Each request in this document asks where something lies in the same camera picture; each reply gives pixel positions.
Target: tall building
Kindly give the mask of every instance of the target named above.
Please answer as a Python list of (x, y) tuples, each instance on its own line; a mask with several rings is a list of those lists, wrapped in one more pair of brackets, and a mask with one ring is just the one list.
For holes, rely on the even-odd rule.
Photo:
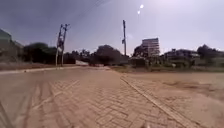
[(147, 49), (148, 57), (157, 57), (160, 54), (158, 38), (144, 39), (141, 46)]

